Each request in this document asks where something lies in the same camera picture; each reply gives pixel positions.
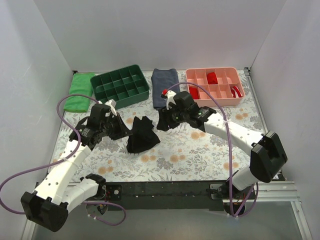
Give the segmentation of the black underwear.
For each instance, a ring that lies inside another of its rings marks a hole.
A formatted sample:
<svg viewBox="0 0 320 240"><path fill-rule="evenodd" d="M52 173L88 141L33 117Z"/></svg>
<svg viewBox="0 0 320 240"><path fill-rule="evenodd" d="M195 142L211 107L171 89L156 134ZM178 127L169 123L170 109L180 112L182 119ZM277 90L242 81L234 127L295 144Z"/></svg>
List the black underwear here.
<svg viewBox="0 0 320 240"><path fill-rule="evenodd" d="M153 131L153 121L143 116L142 119L135 117L132 125L132 135L127 141L127 152L130 154L139 154L152 149L161 141Z"/></svg>

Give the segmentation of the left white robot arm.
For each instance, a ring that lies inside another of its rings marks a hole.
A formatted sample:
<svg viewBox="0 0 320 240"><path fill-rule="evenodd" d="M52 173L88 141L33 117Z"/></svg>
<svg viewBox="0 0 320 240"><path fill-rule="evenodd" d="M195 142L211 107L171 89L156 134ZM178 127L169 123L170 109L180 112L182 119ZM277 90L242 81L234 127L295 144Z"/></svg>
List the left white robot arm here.
<svg viewBox="0 0 320 240"><path fill-rule="evenodd" d="M65 224L69 213L89 198L107 202L110 193L106 180L97 174L89 174L80 183L67 190L74 174L91 154L102 138L115 141L128 137L132 132L115 109L112 99L96 103L90 115L80 120L61 155L46 178L34 189L25 192L21 205L26 218L52 232Z"/></svg>

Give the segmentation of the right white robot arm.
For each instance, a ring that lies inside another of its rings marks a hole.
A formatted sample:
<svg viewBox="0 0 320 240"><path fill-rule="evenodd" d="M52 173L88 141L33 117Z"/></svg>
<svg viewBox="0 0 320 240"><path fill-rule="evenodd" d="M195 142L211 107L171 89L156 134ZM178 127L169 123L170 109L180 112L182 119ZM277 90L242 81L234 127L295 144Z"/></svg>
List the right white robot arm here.
<svg viewBox="0 0 320 240"><path fill-rule="evenodd" d="M166 105L158 111L158 130L167 132L187 123L204 133L230 140L234 146L249 155L249 166L233 173L232 179L226 183L224 190L230 198L239 198L246 188L257 182L271 182L288 161L277 133L261 133L226 121L214 109L198 106L187 91L175 93L164 90L161 97L166 100Z"/></svg>

